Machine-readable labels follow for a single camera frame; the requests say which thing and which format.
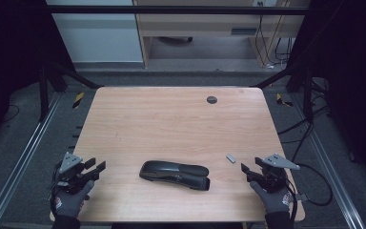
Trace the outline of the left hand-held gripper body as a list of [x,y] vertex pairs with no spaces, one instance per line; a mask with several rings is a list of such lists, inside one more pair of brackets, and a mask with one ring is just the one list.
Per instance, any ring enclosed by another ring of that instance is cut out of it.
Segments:
[[88,170],[84,167],[83,158],[71,153],[65,153],[58,162],[52,175],[52,192],[55,188],[62,188],[65,192],[76,194],[81,191],[88,180],[82,172]]

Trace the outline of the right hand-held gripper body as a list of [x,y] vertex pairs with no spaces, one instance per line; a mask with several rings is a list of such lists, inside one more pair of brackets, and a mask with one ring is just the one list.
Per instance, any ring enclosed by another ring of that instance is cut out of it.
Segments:
[[262,179],[259,181],[259,184],[269,193],[279,191],[287,185],[288,176],[286,169],[300,169],[299,165],[279,154],[273,154],[262,159],[266,163],[266,166],[261,167]]

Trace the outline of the black stapler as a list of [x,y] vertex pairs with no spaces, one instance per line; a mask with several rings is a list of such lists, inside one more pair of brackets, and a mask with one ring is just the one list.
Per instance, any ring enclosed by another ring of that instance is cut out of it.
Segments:
[[149,160],[142,165],[139,176],[149,181],[169,182],[193,190],[208,191],[211,184],[208,174],[209,170],[200,165]]

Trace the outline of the person's right hand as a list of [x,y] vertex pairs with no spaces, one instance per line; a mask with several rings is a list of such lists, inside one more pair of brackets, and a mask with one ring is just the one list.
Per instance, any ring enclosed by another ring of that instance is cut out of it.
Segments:
[[269,193],[256,181],[251,181],[250,186],[261,198],[267,214],[290,213],[290,204],[293,202],[293,196],[287,188]]

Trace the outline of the person's left hand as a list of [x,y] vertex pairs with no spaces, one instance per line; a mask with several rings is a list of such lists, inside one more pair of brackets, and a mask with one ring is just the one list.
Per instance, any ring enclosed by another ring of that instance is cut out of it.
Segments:
[[94,182],[90,180],[85,184],[82,190],[76,194],[67,193],[62,188],[55,188],[51,201],[53,214],[56,217],[65,216],[77,218],[83,207],[83,202],[87,199],[87,196],[93,187]]

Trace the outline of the yellow black tape strip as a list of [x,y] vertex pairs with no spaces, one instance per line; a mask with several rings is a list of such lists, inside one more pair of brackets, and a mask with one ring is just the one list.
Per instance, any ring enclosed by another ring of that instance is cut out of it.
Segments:
[[82,98],[84,97],[84,93],[78,93],[76,98],[74,99],[74,102],[72,104],[72,108],[73,109],[77,109],[79,107],[79,104],[82,100]]
[[276,94],[276,103],[286,106],[286,107],[293,107],[294,104],[292,102],[289,101],[284,101],[281,94]]

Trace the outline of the white cabinet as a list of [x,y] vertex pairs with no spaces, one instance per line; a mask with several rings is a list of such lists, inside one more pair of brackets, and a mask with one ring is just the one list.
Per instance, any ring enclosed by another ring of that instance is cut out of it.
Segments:
[[54,13],[74,63],[143,62],[134,14]]

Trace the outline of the black curtain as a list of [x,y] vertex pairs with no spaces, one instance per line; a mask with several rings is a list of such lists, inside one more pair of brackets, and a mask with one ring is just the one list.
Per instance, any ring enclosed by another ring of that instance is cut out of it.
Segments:
[[366,165],[366,0],[311,0],[325,9],[304,21],[300,35],[325,24],[313,69],[329,81],[335,121],[356,159]]
[[20,29],[13,0],[0,0],[0,125],[15,91],[38,81],[38,64]]

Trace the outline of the aluminium rail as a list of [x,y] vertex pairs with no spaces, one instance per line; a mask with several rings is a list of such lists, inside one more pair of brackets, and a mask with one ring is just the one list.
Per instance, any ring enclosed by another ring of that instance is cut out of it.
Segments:
[[43,138],[44,133],[46,132],[48,126],[51,123],[52,116],[56,112],[58,107],[58,102],[61,100],[62,94],[54,93],[52,95],[52,99],[50,101],[49,109],[47,113],[44,115],[42,120],[39,120],[36,123],[35,128],[33,129],[33,133],[28,139],[28,142],[20,156],[16,159],[16,163],[10,174],[0,190],[0,219],[3,216],[8,204],[10,203],[11,198],[14,195],[14,192],[21,181],[25,171],[27,170],[31,159]]
[[348,229],[366,229],[363,220],[357,211],[344,183],[342,182],[335,165],[330,160],[323,143],[321,142],[314,125],[304,124],[307,140],[315,155],[315,162],[319,165],[319,172],[323,175],[332,191],[332,202],[339,207]]

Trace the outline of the black metal frame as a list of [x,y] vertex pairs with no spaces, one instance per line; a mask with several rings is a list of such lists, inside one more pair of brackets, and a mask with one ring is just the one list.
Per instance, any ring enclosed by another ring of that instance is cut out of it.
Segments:
[[309,123],[312,123],[314,119],[311,100],[312,71],[309,67],[305,67],[302,65],[293,65],[291,67],[286,67],[281,72],[274,74],[273,76],[261,81],[260,83],[252,85],[252,88],[264,89],[265,87],[287,75],[290,76],[290,80],[288,81],[286,86],[288,92],[296,92],[300,85],[304,86],[302,111],[307,121]]
[[101,88],[101,85],[96,84],[89,79],[83,77],[75,70],[71,70],[55,62],[43,63],[38,72],[40,90],[39,121],[43,121],[49,113],[48,83],[51,83],[56,92],[64,92],[68,87],[63,78],[64,75],[71,77],[72,79],[89,87],[90,89]]

